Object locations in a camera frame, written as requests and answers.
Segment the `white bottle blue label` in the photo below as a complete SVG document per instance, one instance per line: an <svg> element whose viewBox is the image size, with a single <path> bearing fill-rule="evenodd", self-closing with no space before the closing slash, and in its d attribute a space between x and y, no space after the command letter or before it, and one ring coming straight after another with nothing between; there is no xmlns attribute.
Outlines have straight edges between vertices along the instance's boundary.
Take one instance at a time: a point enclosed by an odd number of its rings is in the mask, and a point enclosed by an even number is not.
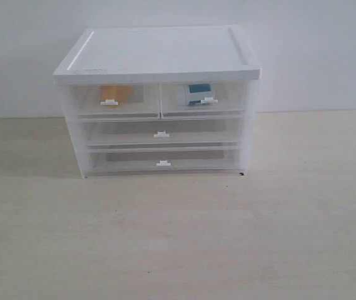
<svg viewBox="0 0 356 300"><path fill-rule="evenodd" d="M188 84L185 86L186 105L204 105L217 103L215 92L209 83Z"/></svg>

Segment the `yellow cheese wedge block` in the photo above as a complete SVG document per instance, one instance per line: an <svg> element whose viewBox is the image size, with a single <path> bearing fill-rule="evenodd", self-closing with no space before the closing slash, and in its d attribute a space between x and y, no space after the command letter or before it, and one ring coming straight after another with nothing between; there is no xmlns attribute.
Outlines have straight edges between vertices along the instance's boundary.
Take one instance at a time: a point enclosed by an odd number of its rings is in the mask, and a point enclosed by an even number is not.
<svg viewBox="0 0 356 300"><path fill-rule="evenodd" d="M129 98L133 93L133 89L126 85L107 85L101 87L100 105L116 107L125 99Z"/></svg>

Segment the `middle wide clear drawer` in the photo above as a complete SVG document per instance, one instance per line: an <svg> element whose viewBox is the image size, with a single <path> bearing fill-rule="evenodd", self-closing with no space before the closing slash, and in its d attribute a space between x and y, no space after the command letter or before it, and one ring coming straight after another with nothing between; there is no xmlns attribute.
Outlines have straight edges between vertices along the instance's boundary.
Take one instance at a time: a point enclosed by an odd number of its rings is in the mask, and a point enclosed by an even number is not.
<svg viewBox="0 0 356 300"><path fill-rule="evenodd" d="M102 121L84 123L83 134L86 144L91 147L164 143L233 143L240 140L241 127L240 119Z"/></svg>

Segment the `wide clear drawer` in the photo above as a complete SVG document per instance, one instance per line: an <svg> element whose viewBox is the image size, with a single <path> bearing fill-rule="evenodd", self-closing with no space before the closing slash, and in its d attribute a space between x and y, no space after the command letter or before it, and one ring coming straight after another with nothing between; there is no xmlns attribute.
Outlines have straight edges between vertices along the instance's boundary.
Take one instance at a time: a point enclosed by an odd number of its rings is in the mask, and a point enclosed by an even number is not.
<svg viewBox="0 0 356 300"><path fill-rule="evenodd" d="M240 140L241 127L240 119L102 121L84 123L83 134L86 144L91 147L164 143L233 143Z"/></svg>
<svg viewBox="0 0 356 300"><path fill-rule="evenodd" d="M239 153L237 149L92 153L90 172L232 170L240 168Z"/></svg>

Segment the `white plastic drawer cabinet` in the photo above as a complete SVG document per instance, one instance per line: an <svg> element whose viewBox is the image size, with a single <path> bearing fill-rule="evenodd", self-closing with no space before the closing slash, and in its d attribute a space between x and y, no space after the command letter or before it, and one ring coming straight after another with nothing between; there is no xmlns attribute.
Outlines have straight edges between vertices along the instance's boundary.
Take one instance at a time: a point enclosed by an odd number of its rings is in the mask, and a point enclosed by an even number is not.
<svg viewBox="0 0 356 300"><path fill-rule="evenodd" d="M142 27L87 29L54 70L64 117L84 178L118 173L180 172L140 171L94 174L92 153L146 151L190 151L206 149L237 149L239 169L188 170L227 171L246 174L251 151L255 104L262 69L247 46L236 25ZM201 118L81 117L76 105L76 89L83 86L244 82L248 88L248 106L237 116ZM240 140L237 142L129 144L91 147L86 144L83 124L91 122L153 121L191 119L240 119Z"/></svg>

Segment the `bottom wide clear drawer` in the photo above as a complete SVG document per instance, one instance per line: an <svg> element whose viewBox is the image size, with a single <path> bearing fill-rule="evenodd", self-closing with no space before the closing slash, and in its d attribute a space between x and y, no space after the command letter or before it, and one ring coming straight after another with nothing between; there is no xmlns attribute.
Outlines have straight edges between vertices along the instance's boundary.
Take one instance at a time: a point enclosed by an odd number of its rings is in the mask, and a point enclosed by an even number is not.
<svg viewBox="0 0 356 300"><path fill-rule="evenodd" d="M240 168L239 153L237 149L92 153L90 172L232 170Z"/></svg>

